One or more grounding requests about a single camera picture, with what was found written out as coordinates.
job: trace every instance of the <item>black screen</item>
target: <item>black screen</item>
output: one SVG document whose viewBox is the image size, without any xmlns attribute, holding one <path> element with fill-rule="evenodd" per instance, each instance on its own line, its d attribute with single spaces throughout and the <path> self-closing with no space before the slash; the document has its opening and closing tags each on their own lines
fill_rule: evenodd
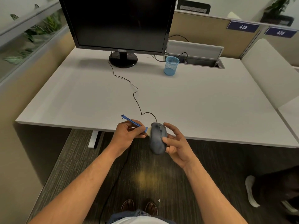
<svg viewBox="0 0 299 224">
<path fill-rule="evenodd" d="M 162 53 L 176 0 L 60 0 L 79 46 Z"/>
</svg>

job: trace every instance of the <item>computer mouse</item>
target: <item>computer mouse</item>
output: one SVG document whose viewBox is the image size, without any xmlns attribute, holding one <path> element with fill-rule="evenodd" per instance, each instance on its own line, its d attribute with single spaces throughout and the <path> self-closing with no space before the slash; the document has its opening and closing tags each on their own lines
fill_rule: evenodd
<svg viewBox="0 0 299 224">
<path fill-rule="evenodd" d="M 166 127 L 163 124 L 153 122 L 150 132 L 150 149 L 153 154 L 161 155 L 166 151 L 166 144 L 162 137 L 167 137 Z"/>
</svg>

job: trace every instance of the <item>white sneaker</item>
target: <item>white sneaker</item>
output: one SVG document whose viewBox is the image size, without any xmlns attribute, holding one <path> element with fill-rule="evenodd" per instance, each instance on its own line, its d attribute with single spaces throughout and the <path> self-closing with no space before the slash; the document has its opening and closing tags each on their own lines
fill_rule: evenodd
<svg viewBox="0 0 299 224">
<path fill-rule="evenodd" d="M 286 209 L 288 209 L 290 212 L 297 212 L 298 210 L 296 208 L 293 208 L 292 205 L 290 205 L 289 202 L 287 202 L 286 200 L 282 201 L 282 204 L 286 207 Z"/>
<path fill-rule="evenodd" d="M 247 196 L 248 196 L 249 203 L 253 207 L 257 208 L 260 205 L 255 201 L 255 199 L 252 196 L 252 186 L 253 186 L 254 181 L 255 181 L 255 177 L 252 175 L 249 175 L 245 180 L 245 186 L 246 186 L 246 190 L 247 190 Z"/>
</svg>

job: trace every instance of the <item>number sign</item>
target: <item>number sign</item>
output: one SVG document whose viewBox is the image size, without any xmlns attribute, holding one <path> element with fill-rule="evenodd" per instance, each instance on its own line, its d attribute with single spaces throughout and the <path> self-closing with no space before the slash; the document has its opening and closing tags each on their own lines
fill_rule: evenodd
<svg viewBox="0 0 299 224">
<path fill-rule="evenodd" d="M 231 22 L 227 26 L 227 29 L 254 33 L 259 26 L 259 24 L 255 23 L 245 23 L 241 21 L 231 20 Z"/>
<path fill-rule="evenodd" d="M 288 37 L 291 38 L 296 34 L 297 31 L 295 30 L 288 30 L 284 28 L 278 28 L 278 27 L 269 27 L 268 30 L 265 32 L 266 35 L 273 35 L 278 37 Z"/>
</svg>

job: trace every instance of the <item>monitor base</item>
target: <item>monitor base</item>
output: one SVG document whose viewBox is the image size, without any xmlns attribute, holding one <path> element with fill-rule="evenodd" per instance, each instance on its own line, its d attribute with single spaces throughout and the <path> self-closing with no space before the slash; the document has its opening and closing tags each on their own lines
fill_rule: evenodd
<svg viewBox="0 0 299 224">
<path fill-rule="evenodd" d="M 134 53 L 113 52 L 109 56 L 109 61 L 115 67 L 128 68 L 133 67 L 138 58 Z"/>
</svg>

